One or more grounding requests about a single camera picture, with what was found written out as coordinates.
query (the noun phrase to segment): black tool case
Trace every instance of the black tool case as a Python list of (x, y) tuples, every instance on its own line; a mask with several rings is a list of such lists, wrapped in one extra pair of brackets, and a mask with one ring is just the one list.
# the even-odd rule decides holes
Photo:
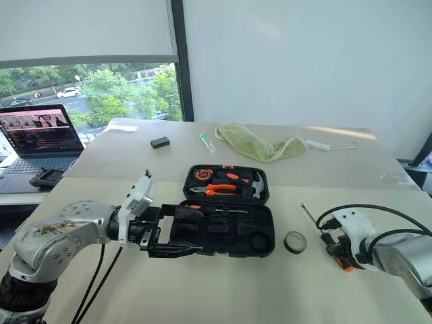
[[(204, 171), (202, 176), (197, 173), (199, 170), (207, 172)], [(230, 178), (233, 174), (238, 179)], [(259, 176), (263, 183), (262, 191), (258, 198), (254, 198), (252, 184), (259, 182)], [(229, 194), (233, 193), (232, 190), (218, 190), (228, 194), (207, 196), (204, 192), (190, 190), (209, 184), (233, 184), (236, 186), (235, 194)], [(194, 165), (188, 173), (183, 192), (187, 200), (175, 211), (171, 241), (203, 246), (202, 254), (228, 253), (231, 257), (266, 257), (274, 249), (273, 217), (264, 205), (269, 198), (269, 189), (263, 170), (232, 165)]]

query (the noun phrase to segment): window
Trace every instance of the window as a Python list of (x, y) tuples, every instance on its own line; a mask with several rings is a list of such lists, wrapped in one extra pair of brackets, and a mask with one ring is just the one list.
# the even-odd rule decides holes
[[(173, 63), (0, 70), (0, 107), (49, 104), (62, 104), (66, 108), (83, 142), (100, 134), (114, 117), (183, 120)], [(3, 135), (0, 153), (2, 149), (13, 151)]]

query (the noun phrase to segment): green towel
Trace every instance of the green towel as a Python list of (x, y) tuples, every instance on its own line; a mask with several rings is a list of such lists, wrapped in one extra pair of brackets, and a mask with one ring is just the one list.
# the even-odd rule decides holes
[(252, 133), (245, 125), (237, 123), (216, 126), (215, 136), (229, 142), (238, 153), (264, 163), (294, 157), (307, 148), (299, 137), (271, 144)]

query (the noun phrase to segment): pliers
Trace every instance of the pliers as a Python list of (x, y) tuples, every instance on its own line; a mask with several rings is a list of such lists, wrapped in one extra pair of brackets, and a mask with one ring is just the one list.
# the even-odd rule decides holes
[[(219, 196), (233, 196), (235, 195), (236, 186), (232, 184), (208, 184), (205, 187), (191, 187), (189, 188), (192, 192), (204, 192), (208, 197)], [(217, 190), (231, 190), (234, 192), (218, 192)]]

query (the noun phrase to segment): test tube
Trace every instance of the test tube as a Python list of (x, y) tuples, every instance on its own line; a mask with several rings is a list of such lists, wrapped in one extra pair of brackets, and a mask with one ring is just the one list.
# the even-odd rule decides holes
[(205, 146), (207, 146), (211, 154), (217, 153), (217, 149), (215, 148), (215, 145), (213, 145), (213, 143), (211, 142), (209, 135), (201, 134), (200, 140), (204, 142)]

